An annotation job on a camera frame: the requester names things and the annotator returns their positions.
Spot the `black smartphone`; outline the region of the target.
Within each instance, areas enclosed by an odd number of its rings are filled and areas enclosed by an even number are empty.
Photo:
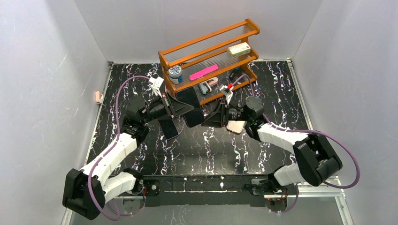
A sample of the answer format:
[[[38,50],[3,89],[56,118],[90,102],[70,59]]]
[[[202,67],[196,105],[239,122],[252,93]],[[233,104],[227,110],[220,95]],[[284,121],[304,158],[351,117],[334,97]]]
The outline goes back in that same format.
[[[189,106],[189,111],[183,114],[187,127],[195,127],[205,122],[201,105],[193,87],[180,90],[176,93],[178,101]]]

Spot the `phone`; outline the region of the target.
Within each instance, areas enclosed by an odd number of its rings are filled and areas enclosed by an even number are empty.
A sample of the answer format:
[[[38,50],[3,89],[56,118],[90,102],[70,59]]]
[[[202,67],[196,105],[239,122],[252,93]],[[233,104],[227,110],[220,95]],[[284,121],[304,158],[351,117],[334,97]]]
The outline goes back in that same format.
[[[246,121],[235,121],[235,120],[230,120],[226,126],[226,129],[229,132],[235,133],[235,134],[241,134],[242,130],[244,129],[244,126],[246,124]]]

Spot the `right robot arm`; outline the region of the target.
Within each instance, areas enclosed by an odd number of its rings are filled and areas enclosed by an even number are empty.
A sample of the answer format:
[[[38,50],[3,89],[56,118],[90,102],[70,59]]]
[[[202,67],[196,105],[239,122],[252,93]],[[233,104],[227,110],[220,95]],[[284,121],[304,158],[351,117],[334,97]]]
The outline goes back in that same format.
[[[249,96],[244,106],[227,106],[220,102],[205,117],[203,127],[222,128],[229,121],[246,122],[246,133],[259,142],[270,143],[294,154],[295,163],[284,165],[268,174],[272,189],[307,182],[319,186],[334,175],[343,164],[327,138],[312,132],[284,130],[264,117],[262,100]]]

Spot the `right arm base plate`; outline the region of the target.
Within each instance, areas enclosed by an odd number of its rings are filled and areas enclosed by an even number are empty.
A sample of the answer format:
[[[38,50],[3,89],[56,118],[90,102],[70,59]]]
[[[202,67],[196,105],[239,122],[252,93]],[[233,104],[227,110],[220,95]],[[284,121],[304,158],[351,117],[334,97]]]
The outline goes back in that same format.
[[[281,195],[281,198],[289,193],[289,189],[282,186],[273,175],[254,177],[249,183],[243,185],[243,189],[252,195]]]

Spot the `purple smartphone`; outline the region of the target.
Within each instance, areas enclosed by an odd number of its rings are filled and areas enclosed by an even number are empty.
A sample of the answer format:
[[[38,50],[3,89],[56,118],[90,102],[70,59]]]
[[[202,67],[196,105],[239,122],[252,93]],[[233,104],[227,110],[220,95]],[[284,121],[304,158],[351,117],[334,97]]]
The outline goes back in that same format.
[[[160,128],[167,140],[176,138],[179,133],[172,119],[158,120]]]

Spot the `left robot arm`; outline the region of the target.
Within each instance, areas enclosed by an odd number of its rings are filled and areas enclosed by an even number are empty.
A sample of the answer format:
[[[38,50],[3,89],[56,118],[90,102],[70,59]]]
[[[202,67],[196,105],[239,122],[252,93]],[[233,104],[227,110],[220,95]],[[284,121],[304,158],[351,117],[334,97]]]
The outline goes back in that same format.
[[[62,205],[89,220],[99,214],[105,215],[104,206],[120,194],[133,191],[140,173],[126,169],[110,177],[116,167],[145,140],[152,120],[161,124],[166,138],[178,135],[172,119],[200,109],[198,97],[193,88],[178,92],[175,97],[169,93],[146,102],[142,96],[132,99],[122,120],[116,138],[90,163],[83,168],[71,169],[65,180]]]

